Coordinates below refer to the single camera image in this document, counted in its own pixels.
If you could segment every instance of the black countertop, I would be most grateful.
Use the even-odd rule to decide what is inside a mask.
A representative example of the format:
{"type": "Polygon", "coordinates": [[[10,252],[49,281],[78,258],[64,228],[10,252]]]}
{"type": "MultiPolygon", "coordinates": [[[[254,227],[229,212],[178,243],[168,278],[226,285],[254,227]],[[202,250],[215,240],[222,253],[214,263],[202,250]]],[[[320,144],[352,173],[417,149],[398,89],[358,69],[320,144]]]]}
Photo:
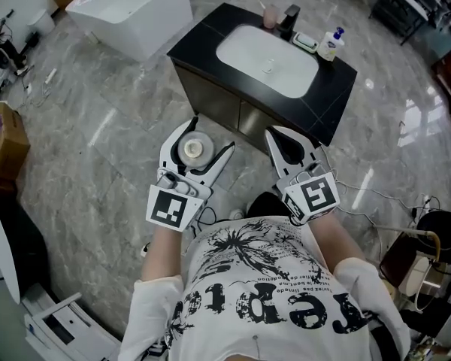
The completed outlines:
{"type": "Polygon", "coordinates": [[[353,89],[357,71],[337,57],[333,62],[326,62],[313,54],[319,70],[309,90],[302,98],[287,98],[217,57],[217,46],[243,24],[261,28],[262,17],[224,3],[187,33],[168,55],[179,65],[279,118],[284,126],[299,129],[329,145],[353,89]]]}

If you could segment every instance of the forearm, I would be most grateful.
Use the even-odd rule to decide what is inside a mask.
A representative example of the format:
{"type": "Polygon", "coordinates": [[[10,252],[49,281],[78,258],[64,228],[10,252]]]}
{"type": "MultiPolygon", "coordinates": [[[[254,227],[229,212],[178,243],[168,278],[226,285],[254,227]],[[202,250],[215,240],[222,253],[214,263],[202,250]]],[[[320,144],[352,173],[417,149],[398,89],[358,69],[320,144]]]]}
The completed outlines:
{"type": "Polygon", "coordinates": [[[365,259],[361,248],[332,213],[312,220],[309,227],[330,272],[334,272],[336,265],[343,259],[365,259]]]}
{"type": "Polygon", "coordinates": [[[180,275],[182,233],[157,226],[142,265],[141,280],[151,281],[180,275]]]}

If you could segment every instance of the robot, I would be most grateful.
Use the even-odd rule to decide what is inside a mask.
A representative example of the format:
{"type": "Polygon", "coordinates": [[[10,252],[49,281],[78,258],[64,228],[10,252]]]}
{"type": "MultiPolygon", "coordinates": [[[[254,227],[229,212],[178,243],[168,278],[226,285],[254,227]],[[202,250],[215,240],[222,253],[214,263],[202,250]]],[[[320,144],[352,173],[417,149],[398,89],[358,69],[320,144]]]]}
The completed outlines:
{"type": "MultiPolygon", "coordinates": [[[[191,168],[180,158],[180,141],[195,130],[193,117],[177,127],[160,149],[157,183],[150,186],[146,219],[182,232],[196,218],[212,196],[212,185],[235,150],[224,146],[203,168],[191,168]]],[[[313,155],[309,139],[286,127],[265,130],[265,141],[279,180],[276,188],[292,213],[291,222],[307,223],[333,210],[339,195],[331,172],[313,155]]]]}

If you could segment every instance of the faucet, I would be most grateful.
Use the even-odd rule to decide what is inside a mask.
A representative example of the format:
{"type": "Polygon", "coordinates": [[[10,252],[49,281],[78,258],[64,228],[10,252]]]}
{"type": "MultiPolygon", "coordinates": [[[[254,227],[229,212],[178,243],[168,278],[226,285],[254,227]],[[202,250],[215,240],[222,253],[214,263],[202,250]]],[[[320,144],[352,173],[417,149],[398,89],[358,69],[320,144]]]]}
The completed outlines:
{"type": "Polygon", "coordinates": [[[298,19],[300,10],[300,7],[298,7],[297,5],[291,5],[286,9],[286,12],[284,12],[286,14],[286,17],[284,18],[283,22],[277,27],[279,32],[282,32],[280,34],[280,37],[286,41],[291,40],[292,30],[294,29],[295,21],[298,19]]]}

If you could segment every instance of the white bucket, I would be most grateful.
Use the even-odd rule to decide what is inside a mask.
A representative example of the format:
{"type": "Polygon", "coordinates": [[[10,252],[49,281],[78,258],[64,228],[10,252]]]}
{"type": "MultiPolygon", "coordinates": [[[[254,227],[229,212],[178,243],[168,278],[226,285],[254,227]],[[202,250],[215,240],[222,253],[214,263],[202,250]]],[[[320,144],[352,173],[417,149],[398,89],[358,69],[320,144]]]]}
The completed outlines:
{"type": "Polygon", "coordinates": [[[41,36],[47,36],[55,28],[55,23],[47,11],[43,9],[35,15],[29,23],[29,26],[37,31],[41,36]]]}

